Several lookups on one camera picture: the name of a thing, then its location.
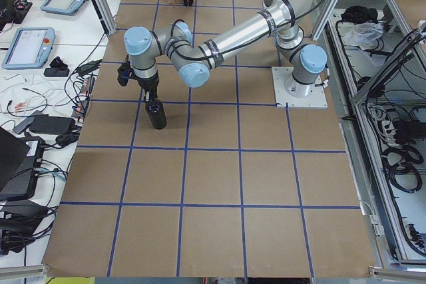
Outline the white crumpled cloth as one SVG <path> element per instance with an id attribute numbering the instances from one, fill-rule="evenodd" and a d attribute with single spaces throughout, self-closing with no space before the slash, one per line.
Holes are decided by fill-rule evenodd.
<path id="1" fill-rule="evenodd" d="M 373 49 L 378 44 L 378 39 L 383 35 L 383 27 L 379 23 L 362 23 L 355 25 L 343 36 L 343 44 L 359 47 L 362 50 Z"/>

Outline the brown paper mat blue grid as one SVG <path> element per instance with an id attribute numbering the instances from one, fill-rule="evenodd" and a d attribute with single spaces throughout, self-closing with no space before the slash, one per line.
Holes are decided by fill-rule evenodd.
<path id="1" fill-rule="evenodd" d="M 201 44 L 262 0 L 121 0 L 43 261 L 58 277 L 366 277 L 373 248 L 333 106 L 278 108 L 260 41 L 188 88 L 157 60 L 166 128 L 135 82 L 125 29 L 185 20 Z"/>

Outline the black laptop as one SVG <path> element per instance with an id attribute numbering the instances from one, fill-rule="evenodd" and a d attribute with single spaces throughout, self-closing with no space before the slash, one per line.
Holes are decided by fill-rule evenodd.
<path id="1" fill-rule="evenodd" d="M 18 138 L 1 129 L 1 201 L 33 197 L 45 141 L 39 136 Z"/>

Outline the blue teach pendant near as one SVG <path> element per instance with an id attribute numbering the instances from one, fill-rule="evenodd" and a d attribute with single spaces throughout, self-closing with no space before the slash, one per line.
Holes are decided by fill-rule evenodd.
<path id="1" fill-rule="evenodd" d="M 7 70 L 39 69 L 47 62 L 56 34 L 51 27 L 18 28 L 2 67 Z"/>

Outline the black cloth bundle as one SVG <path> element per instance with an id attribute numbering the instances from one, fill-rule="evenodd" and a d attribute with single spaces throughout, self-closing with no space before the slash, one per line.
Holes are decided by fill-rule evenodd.
<path id="1" fill-rule="evenodd" d="M 366 22 L 377 23 L 377 18 L 378 12 L 376 9 L 359 5 L 351 6 L 341 14 L 342 21 L 351 22 L 355 25 Z"/>

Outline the black power brick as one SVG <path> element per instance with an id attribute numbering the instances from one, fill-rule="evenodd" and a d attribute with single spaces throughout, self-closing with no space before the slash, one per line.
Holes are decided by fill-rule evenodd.
<path id="1" fill-rule="evenodd" d="M 69 117 L 36 115 L 29 130 L 37 134 L 60 135 L 67 133 L 74 123 Z"/>

